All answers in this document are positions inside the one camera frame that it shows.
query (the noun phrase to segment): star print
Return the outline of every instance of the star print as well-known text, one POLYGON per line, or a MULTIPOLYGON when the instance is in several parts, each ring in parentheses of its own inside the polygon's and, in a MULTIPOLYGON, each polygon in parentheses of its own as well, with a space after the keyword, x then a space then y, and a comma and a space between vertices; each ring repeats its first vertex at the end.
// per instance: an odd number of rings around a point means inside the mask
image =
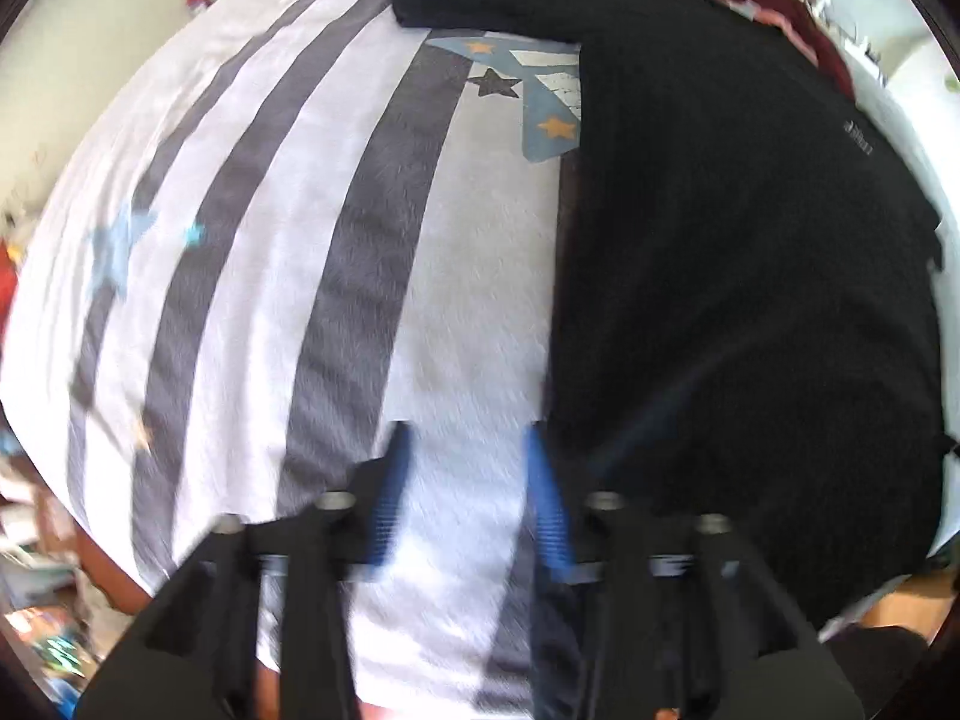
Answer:
POLYGON ((431 38, 427 45, 462 56, 479 65, 469 82, 491 94, 504 95, 510 86, 522 99, 520 149, 530 162, 544 162, 577 148, 580 139, 580 79, 578 49, 568 43, 526 38, 446 37, 431 38), (488 52, 478 53, 477 44, 488 52), (487 68, 496 76, 485 76, 487 68), (508 84, 507 79, 522 83, 508 84))
POLYGON ((568 124, 556 116, 551 116, 549 119, 546 119, 545 122, 540 122, 537 127, 542 129, 550 140, 554 138, 566 138, 568 141, 572 141, 577 125, 568 124))
POLYGON ((154 435, 152 435, 150 428, 143 424, 142 419, 136 420, 136 424, 133 425, 133 446, 136 447, 136 450, 149 452, 153 440, 154 435))
POLYGON ((474 40, 470 43, 464 43, 464 45, 471 53, 493 53, 493 44, 491 43, 480 43, 474 40))
POLYGON ((186 232, 184 233, 184 243, 187 248, 198 247, 203 243, 203 238, 206 237, 206 227, 200 223, 191 224, 186 232))
POLYGON ((154 223, 154 218, 154 214, 131 213, 130 206, 125 204, 109 227, 98 227, 93 231, 90 242, 93 246, 91 285, 94 290, 109 283, 117 295, 126 296, 131 249, 154 223))
POLYGON ((496 71, 487 69, 483 76, 474 76, 467 79, 467 83, 477 85, 477 97, 485 98, 487 95, 502 95, 505 98, 520 99, 520 95, 514 91, 514 87, 520 83, 520 79, 503 79, 496 74, 496 71))

